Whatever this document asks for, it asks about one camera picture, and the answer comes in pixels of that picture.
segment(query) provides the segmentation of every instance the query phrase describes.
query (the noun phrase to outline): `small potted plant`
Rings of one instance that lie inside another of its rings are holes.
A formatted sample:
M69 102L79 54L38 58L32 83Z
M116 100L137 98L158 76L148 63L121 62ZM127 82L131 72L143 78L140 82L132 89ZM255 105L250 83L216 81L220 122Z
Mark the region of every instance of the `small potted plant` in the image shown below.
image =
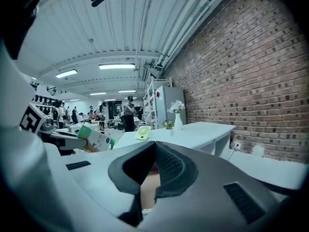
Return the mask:
M165 120L163 123L162 123L162 126L169 130L170 132L170 135L173 135L173 122L171 120Z
M183 129L183 122L180 118L180 112L185 108L184 104L181 101L176 101L171 103L170 109L168 109L168 112L175 114L175 123L174 123L174 129L176 131L180 131Z

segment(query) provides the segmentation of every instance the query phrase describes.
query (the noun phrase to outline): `ceiling light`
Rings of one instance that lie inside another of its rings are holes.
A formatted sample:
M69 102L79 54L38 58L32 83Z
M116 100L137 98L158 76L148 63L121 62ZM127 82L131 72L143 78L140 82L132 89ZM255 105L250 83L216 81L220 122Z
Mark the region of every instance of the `ceiling light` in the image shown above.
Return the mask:
M101 70L111 69L135 69L135 64L100 64L98 66Z
M73 74L76 74L77 71L76 70L71 70L71 71L68 71L68 72L63 72L61 74L58 74L56 75L57 78L61 78L61 77L65 77L65 76L68 76L68 75L73 75Z
M93 93L93 94L90 94L90 95L105 95L106 93L105 92L102 92L102 93Z
M120 90L119 93L134 93L136 90Z

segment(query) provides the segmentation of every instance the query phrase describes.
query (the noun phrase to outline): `yellow object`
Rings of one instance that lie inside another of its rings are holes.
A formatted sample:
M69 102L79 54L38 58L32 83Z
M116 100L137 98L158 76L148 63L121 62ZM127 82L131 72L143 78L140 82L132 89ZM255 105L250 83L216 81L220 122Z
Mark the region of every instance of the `yellow object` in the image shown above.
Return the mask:
M136 136L135 136L136 139L147 140L150 130L151 130L151 126L140 126L138 131L136 132Z

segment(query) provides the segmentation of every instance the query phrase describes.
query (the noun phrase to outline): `brick wall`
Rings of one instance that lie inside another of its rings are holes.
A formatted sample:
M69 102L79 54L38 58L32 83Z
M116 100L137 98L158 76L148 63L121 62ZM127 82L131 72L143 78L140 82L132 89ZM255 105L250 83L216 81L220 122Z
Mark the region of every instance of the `brick wall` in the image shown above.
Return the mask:
M308 162L309 55L280 0L225 0L169 66L187 123L237 126L233 141L264 157Z

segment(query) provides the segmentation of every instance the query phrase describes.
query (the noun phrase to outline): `pipe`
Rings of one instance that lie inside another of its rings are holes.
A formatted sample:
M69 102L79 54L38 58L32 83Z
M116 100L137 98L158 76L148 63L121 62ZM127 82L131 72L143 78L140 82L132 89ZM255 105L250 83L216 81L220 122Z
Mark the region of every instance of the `pipe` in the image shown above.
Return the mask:
M166 52L167 52L167 50L169 48L169 45L173 41L173 39L174 39L176 33L178 32L179 28L182 26L183 21L186 19L186 16L187 16L189 10L191 9L191 7L192 7L192 5L194 4L195 1L196 0L189 0L187 2L187 4L185 5L182 13L178 17L178 19L176 21L176 24L173 27L173 29L172 29L172 31L171 31L168 39L167 39L167 42L165 43L165 46L164 46L163 51L161 53L161 56L160 56L159 60L156 62L156 65L161 63L163 56L166 54Z
M138 36L138 42L137 42L137 46L136 46L136 53L135 53L135 59L136 59L136 62L138 60L138 51L140 51L140 45L141 45L141 39L142 39L142 34L145 33L145 29L146 29L146 24L147 24L147 16L148 16L148 13L149 13L149 8L150 8L150 5L151 5L151 1L152 0L145 0L145 3L144 3L144 9L143 9L143 12L142 12L142 15L141 15L141 19L140 19L140 30L139 30L139 36Z
M191 13L191 15L189 16L189 18L187 19L186 23L184 24L184 26L182 27L182 29L180 30L179 34L177 35L177 38L174 40L172 46L170 47L167 56L170 56L171 52L175 49L177 43L181 40L182 36L185 34L185 32L187 31L188 27L191 25L193 19L196 17L196 15L198 14L198 12L200 11L200 9L205 6L205 4L208 2L208 0L200 0L198 5L196 6L196 8L194 9L193 13Z
M162 66L164 67L166 65L166 63L168 62L168 60L170 59L170 57L175 53L175 50L178 49L178 47L181 45L181 43L183 42L183 40L187 37L187 35L191 32L192 28L195 26L195 24L201 19L201 17L206 13L206 11L210 8L209 5L207 5L202 13L198 16L198 18L194 21L194 23L191 25L191 27L187 30L186 34L182 37L182 39L178 42L178 44L176 45L176 47L173 49L173 51L171 52L171 54L169 55L169 57L166 56L166 58L164 59Z
M200 13L200 15L198 16L198 18L195 20L195 22L191 25L190 29L187 31L187 33L183 36L183 38L180 40L180 42L177 44L177 46L175 47L175 49L173 50L173 52L171 53L170 57L167 58L167 60L164 60L165 64L167 64L168 60L171 58L171 56L176 52L176 50L180 47L180 45L182 44L183 40L186 39L186 37L188 36L188 34L190 34L190 32L192 31L193 27L196 25L196 23L198 23L198 21L201 19L201 17L203 17L206 13L206 11L212 6L213 3L215 3L215 1L217 0L211 0L211 2L204 8L204 10L202 11L202 13Z

